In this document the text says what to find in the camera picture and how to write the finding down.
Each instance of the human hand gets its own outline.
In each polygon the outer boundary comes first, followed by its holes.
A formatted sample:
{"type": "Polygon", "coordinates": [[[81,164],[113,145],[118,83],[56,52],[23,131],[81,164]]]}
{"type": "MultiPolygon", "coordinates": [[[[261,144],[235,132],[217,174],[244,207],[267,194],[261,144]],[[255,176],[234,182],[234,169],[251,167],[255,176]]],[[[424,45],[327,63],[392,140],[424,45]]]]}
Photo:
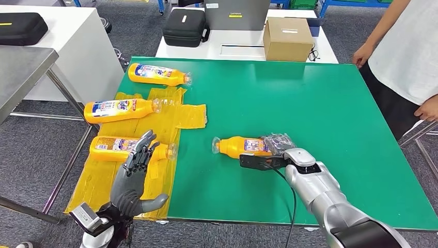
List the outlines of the human hand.
{"type": "Polygon", "coordinates": [[[422,120],[438,121],[438,94],[426,100],[414,115],[422,120]]]}
{"type": "Polygon", "coordinates": [[[360,69],[365,64],[365,62],[369,59],[373,51],[374,51],[374,45],[365,42],[353,54],[353,64],[355,64],[360,69]]]}

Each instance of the cable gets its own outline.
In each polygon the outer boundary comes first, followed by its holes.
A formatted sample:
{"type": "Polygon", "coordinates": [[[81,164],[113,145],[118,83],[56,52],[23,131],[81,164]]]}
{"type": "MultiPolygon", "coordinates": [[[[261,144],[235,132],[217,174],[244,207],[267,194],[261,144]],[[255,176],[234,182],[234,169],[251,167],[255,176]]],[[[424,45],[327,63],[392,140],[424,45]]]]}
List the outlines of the cable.
{"type": "MultiPolygon", "coordinates": [[[[269,168],[273,169],[275,172],[277,172],[277,174],[279,174],[284,179],[284,181],[289,185],[288,181],[286,180],[285,175],[283,175],[279,170],[272,167],[268,163],[264,163],[264,164],[267,165],[269,168]]],[[[286,240],[286,248],[288,247],[290,237],[292,236],[292,229],[293,229],[293,224],[295,223],[295,214],[296,214],[296,193],[292,187],[290,187],[290,189],[292,190],[292,194],[293,194],[293,212],[292,212],[292,221],[290,223],[289,236],[288,236],[288,239],[286,240]]]]}
{"type": "Polygon", "coordinates": [[[315,44],[314,44],[314,46],[312,47],[309,53],[309,60],[315,62],[317,59],[320,59],[318,56],[319,53],[317,50],[315,50],[315,44]]]}

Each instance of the black carrying case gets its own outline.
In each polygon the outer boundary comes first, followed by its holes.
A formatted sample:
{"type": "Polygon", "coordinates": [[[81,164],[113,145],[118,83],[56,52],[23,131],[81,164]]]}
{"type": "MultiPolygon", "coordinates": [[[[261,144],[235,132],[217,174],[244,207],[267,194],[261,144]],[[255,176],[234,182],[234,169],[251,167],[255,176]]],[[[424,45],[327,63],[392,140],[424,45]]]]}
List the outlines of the black carrying case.
{"type": "Polygon", "coordinates": [[[164,41],[168,45],[195,48],[206,42],[210,28],[206,23],[205,12],[194,9],[175,9],[163,28],[164,41]]]}
{"type": "Polygon", "coordinates": [[[0,13],[0,45],[35,45],[47,30],[38,13],[0,13]]]}

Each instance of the bottle label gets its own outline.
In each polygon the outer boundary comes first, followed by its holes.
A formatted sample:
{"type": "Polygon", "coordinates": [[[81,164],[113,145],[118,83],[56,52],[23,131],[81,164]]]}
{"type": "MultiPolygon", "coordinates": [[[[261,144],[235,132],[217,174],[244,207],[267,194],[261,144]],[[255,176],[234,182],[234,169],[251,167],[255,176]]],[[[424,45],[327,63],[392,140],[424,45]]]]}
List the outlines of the bottle label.
{"type": "Polygon", "coordinates": [[[245,139],[245,151],[265,151],[270,152],[266,144],[259,139],[245,139]]]}
{"type": "Polygon", "coordinates": [[[96,149],[130,152],[136,142],[136,139],[102,137],[97,140],[96,149]]]}
{"type": "Polygon", "coordinates": [[[129,110],[135,111],[136,106],[136,99],[95,102],[93,104],[92,115],[94,117],[114,116],[117,115],[117,113],[123,113],[129,110]]]}
{"type": "Polygon", "coordinates": [[[142,76],[144,78],[153,78],[153,77],[160,77],[160,78],[168,78],[172,74],[173,69],[169,69],[166,67],[159,67],[159,66],[147,66],[147,65],[138,65],[135,68],[134,74],[137,76],[142,76]]]}

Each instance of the plastic bottle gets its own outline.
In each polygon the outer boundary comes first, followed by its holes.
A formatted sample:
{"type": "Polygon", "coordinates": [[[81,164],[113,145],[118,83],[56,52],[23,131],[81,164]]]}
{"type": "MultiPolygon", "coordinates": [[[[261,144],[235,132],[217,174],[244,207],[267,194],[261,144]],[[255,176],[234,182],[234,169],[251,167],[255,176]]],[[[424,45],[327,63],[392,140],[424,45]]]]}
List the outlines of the plastic bottle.
{"type": "Polygon", "coordinates": [[[104,123],[131,118],[142,118],[150,113],[159,113],[159,99],[127,99],[89,102],[85,105],[84,116],[89,123],[104,123]]]}
{"type": "Polygon", "coordinates": [[[243,138],[240,136],[228,139],[213,138],[211,144],[213,153],[223,153],[231,158],[238,159],[242,153],[252,153],[256,156],[272,155],[263,140],[259,138],[243,138]]]}
{"type": "MultiPolygon", "coordinates": [[[[91,141],[90,157],[100,161],[124,162],[137,141],[137,138],[130,137],[97,136],[91,141]]],[[[176,144],[159,144],[155,148],[150,162],[161,159],[173,160],[176,156],[176,144]]]]}
{"type": "Polygon", "coordinates": [[[139,63],[133,63],[129,66],[128,77],[132,82],[136,83],[165,84],[169,86],[190,85],[192,83],[190,73],[139,63]]]}

